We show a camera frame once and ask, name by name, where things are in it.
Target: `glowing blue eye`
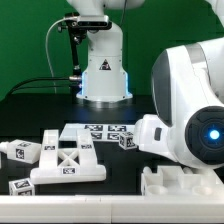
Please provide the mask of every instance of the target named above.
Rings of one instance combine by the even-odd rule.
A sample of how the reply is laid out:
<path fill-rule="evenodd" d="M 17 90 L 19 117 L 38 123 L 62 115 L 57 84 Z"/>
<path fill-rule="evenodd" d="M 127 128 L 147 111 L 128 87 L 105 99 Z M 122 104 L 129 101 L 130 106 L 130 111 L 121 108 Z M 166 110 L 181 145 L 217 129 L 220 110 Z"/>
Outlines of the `glowing blue eye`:
<path fill-rule="evenodd" d="M 220 137 L 220 133 L 217 130 L 212 130 L 210 131 L 209 136 L 212 140 L 217 140 Z"/>

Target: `green backdrop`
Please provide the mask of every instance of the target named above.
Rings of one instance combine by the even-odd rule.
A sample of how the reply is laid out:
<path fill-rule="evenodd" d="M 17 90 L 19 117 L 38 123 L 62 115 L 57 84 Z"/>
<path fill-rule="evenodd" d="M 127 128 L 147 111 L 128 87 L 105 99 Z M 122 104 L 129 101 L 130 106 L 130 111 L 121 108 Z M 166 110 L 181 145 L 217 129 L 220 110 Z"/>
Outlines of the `green backdrop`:
<path fill-rule="evenodd" d="M 0 99 L 18 82 L 50 76 L 45 36 L 56 20 L 71 11 L 65 0 L 0 0 Z M 120 22 L 121 11 L 106 14 Z M 151 68 L 164 49 L 223 36 L 222 25 L 203 0 L 146 0 L 143 7 L 126 12 L 122 29 L 123 66 L 135 94 L 151 94 Z M 54 30 L 49 44 L 56 76 L 71 75 L 67 32 Z M 79 47 L 79 56 L 84 69 L 87 41 Z"/>

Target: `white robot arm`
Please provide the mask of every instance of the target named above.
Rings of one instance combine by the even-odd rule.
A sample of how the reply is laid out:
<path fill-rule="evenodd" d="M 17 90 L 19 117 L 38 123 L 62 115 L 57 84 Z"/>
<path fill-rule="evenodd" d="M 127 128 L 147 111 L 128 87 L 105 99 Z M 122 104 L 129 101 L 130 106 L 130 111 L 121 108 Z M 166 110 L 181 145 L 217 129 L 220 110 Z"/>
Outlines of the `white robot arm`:
<path fill-rule="evenodd" d="M 224 38 L 165 50 L 152 72 L 157 115 L 136 124 L 134 142 L 195 168 L 224 165 Z"/>
<path fill-rule="evenodd" d="M 139 7 L 145 0 L 67 0 L 85 24 L 106 21 L 104 9 Z M 113 107 L 132 98 L 128 92 L 128 75 L 122 67 L 123 33 L 112 23 L 110 30 L 87 32 L 88 67 L 82 74 L 79 101 L 97 107 Z"/>

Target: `black tabletop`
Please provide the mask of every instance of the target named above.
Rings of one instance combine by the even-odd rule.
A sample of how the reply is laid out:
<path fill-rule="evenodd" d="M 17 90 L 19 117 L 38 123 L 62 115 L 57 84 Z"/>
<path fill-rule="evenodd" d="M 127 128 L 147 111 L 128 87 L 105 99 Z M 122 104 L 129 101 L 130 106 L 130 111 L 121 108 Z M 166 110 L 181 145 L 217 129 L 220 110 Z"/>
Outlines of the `black tabletop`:
<path fill-rule="evenodd" d="M 61 132 L 66 123 L 134 125 L 145 114 L 155 114 L 151 96 L 136 96 L 127 106 L 97 109 L 75 104 L 67 94 L 15 94 L 0 102 L 0 142 L 22 139 L 41 143 L 44 130 Z M 61 142 L 60 145 L 64 148 L 75 143 Z M 158 165 L 176 165 L 164 157 L 138 149 L 125 151 L 118 143 L 94 142 L 94 145 L 98 163 L 106 167 L 105 181 L 38 185 L 36 194 L 140 195 L 141 173 L 145 166 L 156 171 Z M 8 160 L 2 154 L 0 194 L 8 195 L 8 182 L 28 178 L 35 167 L 38 162 L 25 164 Z M 224 170 L 216 172 L 223 179 Z"/>

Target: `cable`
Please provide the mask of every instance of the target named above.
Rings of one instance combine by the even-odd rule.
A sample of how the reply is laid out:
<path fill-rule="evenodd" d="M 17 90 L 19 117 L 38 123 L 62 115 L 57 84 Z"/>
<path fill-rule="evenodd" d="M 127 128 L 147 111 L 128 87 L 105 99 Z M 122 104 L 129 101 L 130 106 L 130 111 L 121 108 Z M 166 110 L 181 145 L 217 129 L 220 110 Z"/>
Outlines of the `cable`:
<path fill-rule="evenodd" d="M 63 18 L 63 19 L 60 19 L 60 20 L 56 21 L 56 22 L 53 23 L 53 25 L 49 28 L 49 30 L 48 30 L 48 32 L 47 32 L 47 35 L 46 35 L 46 40 L 45 40 L 45 50 L 46 50 L 47 61 L 48 61 L 48 65 L 49 65 L 49 68 L 50 68 L 50 72 L 51 72 L 51 77 L 52 77 L 52 78 L 55 77 L 55 74 L 54 74 L 54 70 L 53 70 L 53 67 L 52 67 L 52 64 L 51 64 L 50 54 L 49 54 L 49 49 L 48 49 L 49 36 L 50 36 L 50 33 L 51 33 L 52 29 L 53 29 L 58 23 L 65 22 L 65 21 L 68 21 L 68 20 L 74 20 L 74 17 Z"/>
<path fill-rule="evenodd" d="M 123 8 L 123 13 L 122 13 L 122 16 L 121 16 L 121 21 L 120 21 L 120 27 L 123 26 L 123 23 L 124 23 L 124 17 L 125 17 L 125 12 L 126 12 L 126 8 L 127 8 L 127 0 L 125 0 L 124 2 L 124 8 Z"/>
<path fill-rule="evenodd" d="M 18 84 L 16 84 L 5 96 L 5 98 L 7 98 L 8 96 L 10 96 L 14 91 L 17 91 L 21 86 L 31 83 L 31 82 L 37 82 L 37 81 L 68 81 L 69 78 L 67 77 L 39 77 L 39 78 L 32 78 L 32 79 L 27 79 L 25 81 L 22 81 Z"/>
<path fill-rule="evenodd" d="M 19 90 L 23 90 L 23 89 L 42 89 L 42 88 L 61 88 L 61 87 L 69 87 L 69 85 L 53 85 L 53 86 L 26 86 L 26 87 L 19 87 L 13 90 L 13 92 L 15 91 L 19 91 Z"/>

